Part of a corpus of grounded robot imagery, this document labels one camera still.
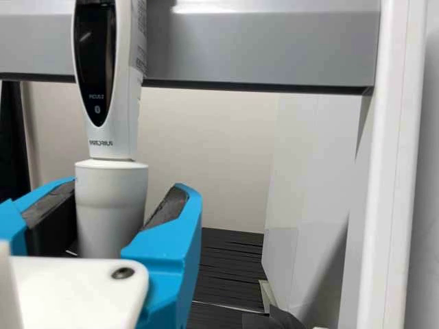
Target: pipette display screen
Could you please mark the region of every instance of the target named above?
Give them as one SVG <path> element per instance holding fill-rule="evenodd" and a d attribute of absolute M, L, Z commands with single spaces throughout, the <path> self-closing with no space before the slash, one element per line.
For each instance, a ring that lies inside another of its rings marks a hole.
<path fill-rule="evenodd" d="M 74 19 L 77 83 L 88 116 L 100 127 L 108 115 L 115 75 L 114 1 L 77 1 Z"/>

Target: black grated platform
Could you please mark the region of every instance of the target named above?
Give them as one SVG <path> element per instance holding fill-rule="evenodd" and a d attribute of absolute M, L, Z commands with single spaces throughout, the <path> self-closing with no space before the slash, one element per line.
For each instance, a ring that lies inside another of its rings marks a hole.
<path fill-rule="evenodd" d="M 263 312 L 263 234 L 203 228 L 200 272 L 188 329 L 241 328 L 243 311 Z"/>

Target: white wall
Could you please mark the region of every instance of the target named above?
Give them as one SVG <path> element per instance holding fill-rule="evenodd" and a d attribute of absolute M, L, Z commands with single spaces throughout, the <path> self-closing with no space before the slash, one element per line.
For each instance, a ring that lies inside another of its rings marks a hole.
<path fill-rule="evenodd" d="M 439 1 L 430 0 L 405 327 L 439 326 Z"/>
<path fill-rule="evenodd" d="M 88 158 L 74 84 L 24 85 L 33 187 Z M 279 95 L 143 88 L 138 161 L 151 213 L 175 182 L 204 198 L 203 225 L 263 232 Z"/>

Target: screw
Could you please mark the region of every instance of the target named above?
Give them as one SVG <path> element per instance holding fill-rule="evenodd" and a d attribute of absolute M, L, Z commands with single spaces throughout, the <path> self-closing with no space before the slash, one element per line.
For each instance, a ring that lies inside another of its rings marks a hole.
<path fill-rule="evenodd" d="M 129 267 L 121 267 L 114 271 L 111 277 L 115 280 L 123 280 L 128 279 L 130 276 L 134 274 L 134 270 Z"/>

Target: blue clamp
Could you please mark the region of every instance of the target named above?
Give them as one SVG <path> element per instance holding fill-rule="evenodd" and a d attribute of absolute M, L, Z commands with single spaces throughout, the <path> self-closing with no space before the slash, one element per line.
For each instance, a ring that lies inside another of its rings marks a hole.
<path fill-rule="evenodd" d="M 44 185 L 22 198 L 0 204 L 0 239 L 10 242 L 12 254 L 26 256 L 26 223 L 21 213 L 73 177 Z M 121 251 L 121 257 L 142 263 L 150 287 L 136 328 L 185 329 L 198 276 L 201 250 L 201 195 L 185 186 L 174 188 L 187 199 L 177 218 L 140 231 Z"/>

